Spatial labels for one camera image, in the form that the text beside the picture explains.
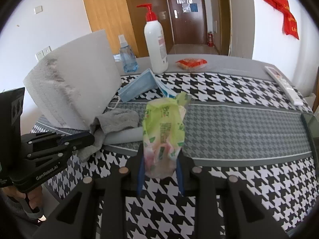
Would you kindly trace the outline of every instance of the human hand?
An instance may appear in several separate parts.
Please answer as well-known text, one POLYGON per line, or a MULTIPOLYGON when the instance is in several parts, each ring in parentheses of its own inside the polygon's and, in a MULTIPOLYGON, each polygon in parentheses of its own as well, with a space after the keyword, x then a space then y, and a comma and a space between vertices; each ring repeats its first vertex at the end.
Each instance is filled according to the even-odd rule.
MULTIPOLYGON (((26 194, 18 191, 15 186, 4 187, 4 188, 2 188, 2 191, 4 192, 5 195, 7 195, 9 197, 13 197, 17 201, 19 201, 19 199, 26 198, 26 194)), ((30 207, 32 209, 35 209, 36 207, 41 207, 42 206, 42 198, 43 198, 43 194, 42 194, 42 187, 41 186, 35 188, 33 191, 30 191, 28 193, 30 207)))

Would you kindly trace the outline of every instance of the tiled floor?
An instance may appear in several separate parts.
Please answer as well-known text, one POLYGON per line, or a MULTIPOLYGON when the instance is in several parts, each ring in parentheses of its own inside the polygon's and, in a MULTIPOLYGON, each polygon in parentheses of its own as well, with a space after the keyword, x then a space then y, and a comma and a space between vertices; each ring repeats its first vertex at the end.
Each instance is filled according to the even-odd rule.
POLYGON ((214 47, 208 45, 176 44, 169 54, 212 54, 218 55, 214 47))

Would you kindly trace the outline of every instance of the red pump nozzle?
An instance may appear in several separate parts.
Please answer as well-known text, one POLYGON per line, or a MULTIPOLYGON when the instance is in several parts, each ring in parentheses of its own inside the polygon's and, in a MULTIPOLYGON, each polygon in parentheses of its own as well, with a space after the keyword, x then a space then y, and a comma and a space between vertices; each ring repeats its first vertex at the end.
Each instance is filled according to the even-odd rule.
POLYGON ((146 13, 146 16, 145 16, 147 22, 157 20, 156 14, 152 11, 151 3, 141 4, 141 5, 138 5, 137 7, 147 7, 148 12, 146 13))

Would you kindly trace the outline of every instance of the red hanging decoration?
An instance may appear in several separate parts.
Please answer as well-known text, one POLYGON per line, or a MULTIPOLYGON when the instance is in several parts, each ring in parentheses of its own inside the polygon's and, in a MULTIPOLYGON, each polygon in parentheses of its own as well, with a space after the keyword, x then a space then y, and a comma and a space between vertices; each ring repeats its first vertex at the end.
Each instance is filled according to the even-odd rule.
POLYGON ((299 39, 298 31, 297 31, 297 21, 295 17, 290 12, 289 2, 288 0, 264 0, 272 7, 282 12, 284 15, 284 33, 286 35, 292 35, 296 39, 299 39))

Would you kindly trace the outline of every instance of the face mask ear loop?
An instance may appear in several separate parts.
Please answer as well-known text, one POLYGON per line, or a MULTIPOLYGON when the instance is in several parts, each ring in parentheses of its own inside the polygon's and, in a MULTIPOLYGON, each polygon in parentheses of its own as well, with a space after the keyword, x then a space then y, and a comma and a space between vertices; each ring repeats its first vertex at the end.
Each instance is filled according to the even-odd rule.
POLYGON ((115 98, 117 98, 117 102, 116 102, 114 108, 111 108, 111 107, 107 106, 108 109, 113 110, 113 109, 115 109, 115 108, 117 107, 117 105, 119 104, 121 98, 120 98, 119 96, 114 96, 114 99, 115 99, 115 98))

